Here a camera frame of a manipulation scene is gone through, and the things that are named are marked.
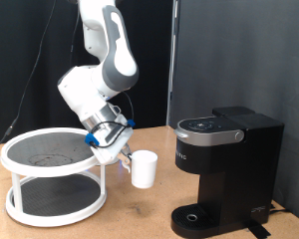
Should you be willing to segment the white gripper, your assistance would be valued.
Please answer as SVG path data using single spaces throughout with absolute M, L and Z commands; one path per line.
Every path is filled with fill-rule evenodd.
M 133 134 L 133 128 L 129 124 L 117 123 L 109 134 L 107 132 L 104 128 L 89 133 L 89 147 L 99 164 L 112 163 L 118 157 L 123 164 L 129 165 L 131 160 L 128 156 L 132 151 L 128 140 Z

